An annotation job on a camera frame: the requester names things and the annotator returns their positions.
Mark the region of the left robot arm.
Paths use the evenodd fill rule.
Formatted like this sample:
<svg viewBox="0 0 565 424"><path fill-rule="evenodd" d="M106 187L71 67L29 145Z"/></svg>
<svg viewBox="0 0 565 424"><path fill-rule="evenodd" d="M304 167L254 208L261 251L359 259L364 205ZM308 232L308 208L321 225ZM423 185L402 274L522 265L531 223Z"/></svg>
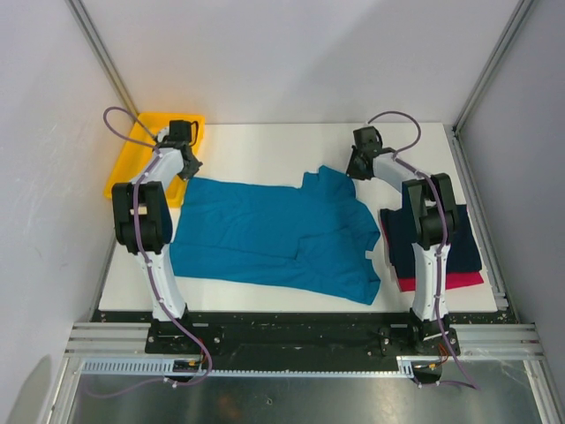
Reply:
<svg viewBox="0 0 565 424"><path fill-rule="evenodd" d="M202 162L193 152L199 135L198 122L171 120L153 136L153 152L141 171L112 186L117 242L144 272L153 317L160 322L178 320L186 310L170 260L173 222L166 191L175 178L187 181L200 170Z"/></svg>

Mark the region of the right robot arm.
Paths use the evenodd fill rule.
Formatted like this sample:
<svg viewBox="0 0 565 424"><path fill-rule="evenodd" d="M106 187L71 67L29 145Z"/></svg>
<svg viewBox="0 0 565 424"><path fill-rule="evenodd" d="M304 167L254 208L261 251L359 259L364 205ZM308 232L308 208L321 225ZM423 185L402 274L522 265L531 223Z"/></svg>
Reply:
<svg viewBox="0 0 565 424"><path fill-rule="evenodd" d="M417 354L428 354L439 343L439 334L429 322L443 326L448 315L445 300L447 259L451 236L459 225L455 195L449 175L428 175L408 164L372 126L353 132L354 144L346 170L357 180L377 178L402 197L403 219L414 253L416 294L411 313L420 322L407 332L408 346Z"/></svg>

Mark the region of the teal t shirt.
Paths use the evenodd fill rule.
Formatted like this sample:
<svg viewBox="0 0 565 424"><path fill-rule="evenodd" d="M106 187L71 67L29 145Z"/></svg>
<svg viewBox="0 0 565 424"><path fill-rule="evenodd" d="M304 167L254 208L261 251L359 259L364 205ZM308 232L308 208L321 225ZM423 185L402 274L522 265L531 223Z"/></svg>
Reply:
<svg viewBox="0 0 565 424"><path fill-rule="evenodd" d="M177 277L317 292L363 305L380 278L366 255L380 239L352 180L326 166L300 187L195 178L170 245Z"/></svg>

